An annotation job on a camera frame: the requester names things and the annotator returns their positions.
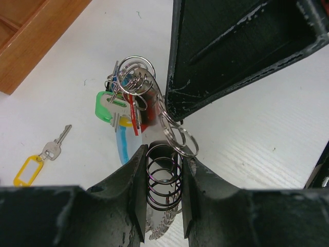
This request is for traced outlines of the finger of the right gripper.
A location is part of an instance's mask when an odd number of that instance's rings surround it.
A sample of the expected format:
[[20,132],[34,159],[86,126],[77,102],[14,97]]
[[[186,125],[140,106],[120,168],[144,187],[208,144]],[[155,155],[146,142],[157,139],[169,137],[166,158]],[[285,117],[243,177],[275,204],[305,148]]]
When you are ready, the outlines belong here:
[[165,104],[176,121],[328,44],[328,1],[174,1]]

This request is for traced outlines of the metal key organiser disc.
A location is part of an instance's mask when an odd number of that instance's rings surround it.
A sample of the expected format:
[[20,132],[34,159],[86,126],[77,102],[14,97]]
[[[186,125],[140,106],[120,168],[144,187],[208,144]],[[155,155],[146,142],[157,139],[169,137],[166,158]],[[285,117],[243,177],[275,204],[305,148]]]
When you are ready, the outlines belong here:
[[[142,56],[129,56],[120,64],[133,61],[138,67],[135,67],[130,83],[123,87],[120,80],[116,82],[119,88],[112,92],[111,98],[106,98],[109,100],[107,108],[113,116],[110,124],[121,135],[124,146],[142,143],[149,147],[146,153],[146,232],[150,240],[157,240],[165,235],[181,212],[183,160],[195,157],[199,149],[193,135],[167,112],[153,64]],[[130,116],[131,108],[123,93],[139,96],[151,92],[156,94],[156,124],[136,136]],[[126,108],[112,104],[120,96],[127,102]]]

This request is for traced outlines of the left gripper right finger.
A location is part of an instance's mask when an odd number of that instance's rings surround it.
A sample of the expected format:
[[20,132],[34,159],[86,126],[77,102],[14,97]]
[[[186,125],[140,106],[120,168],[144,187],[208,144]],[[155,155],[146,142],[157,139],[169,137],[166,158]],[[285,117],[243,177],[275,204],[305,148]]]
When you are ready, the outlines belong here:
[[246,238],[247,191],[196,158],[183,163],[182,213],[185,238]]

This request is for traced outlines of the red tag key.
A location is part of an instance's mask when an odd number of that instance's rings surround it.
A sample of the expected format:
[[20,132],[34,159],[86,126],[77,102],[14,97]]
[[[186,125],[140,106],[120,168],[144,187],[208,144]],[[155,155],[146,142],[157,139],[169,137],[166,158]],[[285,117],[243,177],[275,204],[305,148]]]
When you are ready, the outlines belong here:
[[139,96],[123,93],[123,97],[130,105],[130,116],[136,136],[142,135],[148,127],[156,124],[155,93],[151,92]]

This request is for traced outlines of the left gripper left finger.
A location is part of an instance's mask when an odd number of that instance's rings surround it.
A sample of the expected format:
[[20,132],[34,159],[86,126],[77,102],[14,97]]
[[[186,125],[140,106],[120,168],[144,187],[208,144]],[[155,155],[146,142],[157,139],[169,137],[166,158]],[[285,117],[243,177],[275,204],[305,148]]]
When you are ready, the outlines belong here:
[[144,242],[148,149],[140,146],[125,165],[87,190],[97,200],[91,216],[96,243]]

